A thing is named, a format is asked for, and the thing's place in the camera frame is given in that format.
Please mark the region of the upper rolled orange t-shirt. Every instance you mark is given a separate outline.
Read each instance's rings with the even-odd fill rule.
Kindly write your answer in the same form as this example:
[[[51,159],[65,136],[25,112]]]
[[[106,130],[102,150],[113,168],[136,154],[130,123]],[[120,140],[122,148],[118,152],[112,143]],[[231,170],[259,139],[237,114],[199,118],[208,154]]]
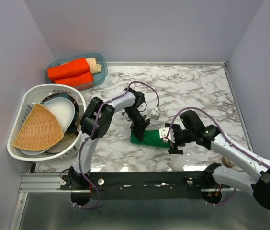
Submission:
[[[51,81],[76,77],[90,72],[90,66],[85,58],[70,61],[64,65],[47,69],[47,76]]]

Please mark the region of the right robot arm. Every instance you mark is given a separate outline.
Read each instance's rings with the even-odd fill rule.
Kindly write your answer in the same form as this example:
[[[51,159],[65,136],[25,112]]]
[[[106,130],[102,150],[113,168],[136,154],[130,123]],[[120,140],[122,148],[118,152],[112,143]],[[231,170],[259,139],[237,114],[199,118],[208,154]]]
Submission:
[[[194,142],[222,155],[241,171],[213,163],[205,169],[202,183],[209,188],[219,184],[241,190],[252,195],[262,207],[270,210],[270,160],[233,141],[217,122],[205,126],[196,111],[195,107],[187,107],[175,115],[181,119],[184,129],[171,122],[159,130],[160,139],[170,144],[169,153],[182,154],[178,146]]]

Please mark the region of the black mounting base plate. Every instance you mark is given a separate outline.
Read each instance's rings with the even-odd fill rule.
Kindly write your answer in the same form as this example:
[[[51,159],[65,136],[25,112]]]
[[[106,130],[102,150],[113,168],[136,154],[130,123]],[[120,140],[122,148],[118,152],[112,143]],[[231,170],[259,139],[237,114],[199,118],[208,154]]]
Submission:
[[[85,180],[76,172],[64,174],[61,190],[75,200],[204,199],[220,203],[227,185],[217,184],[211,174],[183,172],[91,172]]]

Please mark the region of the blue plastic bin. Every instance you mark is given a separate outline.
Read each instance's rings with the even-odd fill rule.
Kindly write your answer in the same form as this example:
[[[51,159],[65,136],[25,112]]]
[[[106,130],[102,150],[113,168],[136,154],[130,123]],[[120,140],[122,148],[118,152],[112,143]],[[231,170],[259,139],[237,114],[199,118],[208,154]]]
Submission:
[[[51,63],[47,67],[47,69],[51,68],[51,67],[61,66],[61,65],[64,65],[64,64],[66,64],[66,63],[68,63],[70,61],[80,59],[80,58],[85,58],[85,59],[86,58],[96,58],[97,63],[102,65],[102,69],[101,69],[100,73],[93,74],[93,82],[92,83],[80,85],[80,86],[77,86],[77,87],[74,87],[74,88],[77,89],[78,91],[81,91],[81,90],[91,88],[93,86],[97,86],[97,85],[103,83],[105,81],[105,77],[107,76],[108,69],[107,69],[107,64],[105,62],[104,57],[99,53],[88,53],[88,54],[84,54],[84,55],[79,55],[79,56],[74,56],[74,57],[68,57],[68,58],[65,58],[65,59],[61,59],[61,60],[58,60],[58,61],[55,61],[55,62]]]

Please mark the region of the small metal cup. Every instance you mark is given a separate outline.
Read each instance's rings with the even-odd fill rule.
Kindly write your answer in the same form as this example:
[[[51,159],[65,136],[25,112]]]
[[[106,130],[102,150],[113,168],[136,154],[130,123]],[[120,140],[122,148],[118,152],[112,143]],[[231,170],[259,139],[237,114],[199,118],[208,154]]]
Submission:
[[[222,157],[222,164],[227,168],[236,169],[236,165],[230,161],[227,157]]]

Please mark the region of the wicker fan-shaped tray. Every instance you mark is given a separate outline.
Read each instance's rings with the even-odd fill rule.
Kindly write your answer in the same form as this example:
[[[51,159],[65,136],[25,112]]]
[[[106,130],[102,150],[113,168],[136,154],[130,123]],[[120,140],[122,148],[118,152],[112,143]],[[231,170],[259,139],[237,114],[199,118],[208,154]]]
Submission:
[[[58,119],[37,103],[23,122],[13,146],[21,150],[42,151],[57,144],[63,136]]]

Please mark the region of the aluminium rail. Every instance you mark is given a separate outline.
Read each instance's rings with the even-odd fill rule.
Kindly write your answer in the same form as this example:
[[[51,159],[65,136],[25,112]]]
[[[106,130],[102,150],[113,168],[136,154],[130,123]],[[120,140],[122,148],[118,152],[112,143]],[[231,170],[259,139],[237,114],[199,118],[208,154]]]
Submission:
[[[218,167],[215,170],[204,170],[203,172],[211,174],[213,180],[219,185],[227,185],[228,189],[236,188],[241,191],[252,192],[254,184],[266,176],[265,171],[259,171],[257,176],[250,176],[246,172],[240,172]],[[20,191],[35,193],[52,193],[52,192],[71,192],[61,190],[61,178],[63,173],[28,173],[24,174],[21,179]]]

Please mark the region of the dark teal plate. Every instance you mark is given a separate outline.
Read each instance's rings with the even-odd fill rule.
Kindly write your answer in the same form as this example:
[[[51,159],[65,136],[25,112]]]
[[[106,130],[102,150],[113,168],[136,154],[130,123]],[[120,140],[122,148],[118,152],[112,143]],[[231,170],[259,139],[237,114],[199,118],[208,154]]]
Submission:
[[[64,98],[67,98],[67,99],[69,99],[69,100],[73,103],[73,105],[74,105],[74,107],[75,107],[75,115],[74,115],[74,119],[73,119],[73,121],[72,121],[71,124],[75,123],[75,121],[76,121],[76,119],[78,118],[78,115],[79,115],[79,107],[78,107],[77,102],[76,102],[75,100],[73,100],[73,99],[71,98],[71,96],[69,96],[67,93],[52,94],[52,95],[48,96],[47,98],[45,98],[43,101],[41,101],[41,105],[42,105],[42,103],[47,102],[47,101],[49,101],[50,99],[57,98],[57,97],[64,97]]]

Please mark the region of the green t-shirt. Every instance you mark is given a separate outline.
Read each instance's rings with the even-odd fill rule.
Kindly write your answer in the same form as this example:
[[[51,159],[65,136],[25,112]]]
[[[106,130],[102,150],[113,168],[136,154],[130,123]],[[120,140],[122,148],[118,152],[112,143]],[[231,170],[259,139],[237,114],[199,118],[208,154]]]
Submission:
[[[142,141],[139,141],[135,137],[135,135],[132,133],[130,136],[130,143],[137,144],[137,145],[150,146],[150,147],[159,147],[159,148],[166,148],[166,149],[170,148],[169,143],[165,143],[159,138],[158,130],[145,130]]]

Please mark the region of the rolled beige t-shirt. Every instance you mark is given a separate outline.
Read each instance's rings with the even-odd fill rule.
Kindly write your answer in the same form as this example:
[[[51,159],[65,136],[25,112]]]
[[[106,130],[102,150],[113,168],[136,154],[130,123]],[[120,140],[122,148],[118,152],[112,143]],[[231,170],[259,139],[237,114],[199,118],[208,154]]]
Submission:
[[[86,58],[86,62],[90,67],[90,72],[92,74],[100,73],[102,69],[102,65],[98,64],[95,57]]]

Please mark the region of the beige plate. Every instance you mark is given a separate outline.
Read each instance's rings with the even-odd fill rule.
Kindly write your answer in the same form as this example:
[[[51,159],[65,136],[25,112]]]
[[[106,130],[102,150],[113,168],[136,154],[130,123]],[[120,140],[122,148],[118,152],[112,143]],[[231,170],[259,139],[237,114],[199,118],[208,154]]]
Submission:
[[[63,139],[45,152],[49,154],[58,154],[64,151],[76,140],[77,135],[79,134],[79,127],[79,118],[77,118],[75,123],[70,125],[70,130],[64,133]]]

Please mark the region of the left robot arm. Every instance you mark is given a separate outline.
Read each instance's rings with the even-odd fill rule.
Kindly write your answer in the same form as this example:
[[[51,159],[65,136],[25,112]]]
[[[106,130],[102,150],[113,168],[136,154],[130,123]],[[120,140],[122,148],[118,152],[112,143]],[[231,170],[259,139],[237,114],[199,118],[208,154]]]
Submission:
[[[86,108],[80,121],[82,143],[79,147],[77,160],[68,171],[71,183],[77,189],[87,186],[87,173],[91,170],[92,156],[99,140],[108,132],[115,113],[123,110],[132,122],[131,133],[138,141],[143,141],[144,131],[150,124],[149,118],[144,118],[138,107],[145,102],[143,93],[132,88],[124,89],[122,93],[111,99],[94,97]]]

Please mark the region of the rolled orange t-shirt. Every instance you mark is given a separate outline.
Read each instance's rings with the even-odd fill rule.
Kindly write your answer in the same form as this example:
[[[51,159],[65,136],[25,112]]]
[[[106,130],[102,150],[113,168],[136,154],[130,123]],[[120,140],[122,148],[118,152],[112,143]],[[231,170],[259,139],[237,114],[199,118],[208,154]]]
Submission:
[[[71,87],[77,87],[77,86],[89,84],[92,82],[93,82],[93,75],[91,74],[91,72],[86,72],[84,74],[81,74],[75,77],[59,79],[59,80],[54,81],[55,84],[62,84],[62,85],[67,85]]]
[[[51,81],[76,77],[90,72],[90,66],[85,58],[70,61],[64,65],[47,69],[47,76]]]

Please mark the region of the white plastic basket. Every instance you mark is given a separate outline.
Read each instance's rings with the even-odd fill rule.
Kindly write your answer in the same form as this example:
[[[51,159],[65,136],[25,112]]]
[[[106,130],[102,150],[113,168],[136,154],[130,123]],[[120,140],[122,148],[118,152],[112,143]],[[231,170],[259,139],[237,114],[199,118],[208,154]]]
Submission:
[[[7,150],[11,157],[20,161],[30,162],[63,162],[77,155],[81,143],[81,134],[78,134],[69,146],[57,154],[41,153],[36,156],[29,156],[13,146],[16,136],[33,106],[56,93],[66,93],[71,96],[79,107],[79,116],[83,116],[86,110],[86,103],[84,97],[77,89],[61,84],[41,84],[32,87],[23,96],[7,142]]]

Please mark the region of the white bowl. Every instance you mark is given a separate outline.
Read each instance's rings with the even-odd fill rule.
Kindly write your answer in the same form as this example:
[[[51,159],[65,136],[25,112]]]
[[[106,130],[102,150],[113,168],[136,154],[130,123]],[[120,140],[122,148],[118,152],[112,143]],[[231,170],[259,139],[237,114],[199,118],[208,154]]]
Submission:
[[[42,103],[42,105],[57,118],[63,132],[66,132],[75,115],[75,107],[73,103],[67,98],[57,97]]]

